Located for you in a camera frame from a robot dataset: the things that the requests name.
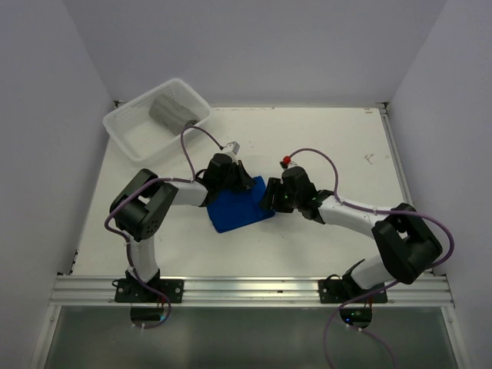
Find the blue towel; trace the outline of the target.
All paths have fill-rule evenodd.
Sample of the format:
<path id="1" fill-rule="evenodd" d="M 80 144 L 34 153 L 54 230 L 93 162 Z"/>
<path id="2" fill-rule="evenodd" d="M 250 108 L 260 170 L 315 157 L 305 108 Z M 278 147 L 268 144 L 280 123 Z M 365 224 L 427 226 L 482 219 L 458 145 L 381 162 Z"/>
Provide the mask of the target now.
<path id="1" fill-rule="evenodd" d="M 256 184 L 250 190 L 223 190 L 217 200 L 207 206 L 208 217 L 217 233 L 233 231 L 275 216 L 275 211 L 260 208 L 266 191 L 264 179 L 257 176 L 254 180 Z"/>

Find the grey towel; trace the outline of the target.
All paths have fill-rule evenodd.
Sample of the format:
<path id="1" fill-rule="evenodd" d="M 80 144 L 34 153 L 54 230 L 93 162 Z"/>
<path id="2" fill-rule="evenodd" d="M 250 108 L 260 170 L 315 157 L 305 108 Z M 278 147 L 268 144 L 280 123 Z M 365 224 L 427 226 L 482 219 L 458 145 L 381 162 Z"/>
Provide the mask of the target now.
<path id="1" fill-rule="evenodd" d="M 200 120 L 189 108 L 178 104 L 167 95 L 159 95 L 154 99 L 148 115 L 174 135 L 180 135 L 187 126 L 195 125 Z"/>

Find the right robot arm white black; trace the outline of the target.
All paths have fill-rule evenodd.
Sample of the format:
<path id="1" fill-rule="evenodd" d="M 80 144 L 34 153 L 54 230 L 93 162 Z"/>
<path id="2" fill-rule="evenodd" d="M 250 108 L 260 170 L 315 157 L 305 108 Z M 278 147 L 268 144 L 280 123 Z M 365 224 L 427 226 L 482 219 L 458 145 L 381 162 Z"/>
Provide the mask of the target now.
<path id="1" fill-rule="evenodd" d="M 333 191 L 318 190 L 307 172 L 298 166 L 269 178 L 260 207 L 281 213 L 299 211 L 319 224 L 343 227 L 374 240 L 378 255 L 363 259 L 341 279 L 327 282 L 349 301 L 361 301 L 370 289 L 388 281 L 412 284 L 441 255 L 443 248 L 414 208 L 401 203 L 396 208 L 362 211 L 359 205 L 342 204 Z"/>

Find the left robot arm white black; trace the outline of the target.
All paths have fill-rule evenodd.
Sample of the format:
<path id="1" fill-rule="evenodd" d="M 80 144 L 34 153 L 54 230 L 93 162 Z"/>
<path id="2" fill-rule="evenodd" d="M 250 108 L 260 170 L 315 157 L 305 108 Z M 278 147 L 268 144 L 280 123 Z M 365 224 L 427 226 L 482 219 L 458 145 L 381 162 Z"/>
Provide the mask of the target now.
<path id="1" fill-rule="evenodd" d="M 161 178 L 143 168 L 111 203 L 105 227 L 125 240 L 128 274 L 135 282 L 133 293 L 142 301 L 153 301 L 160 284 L 154 236 L 170 207 L 189 205 L 204 208 L 224 191 L 245 193 L 256 181 L 233 154 L 216 154 L 205 169 L 190 179 Z"/>

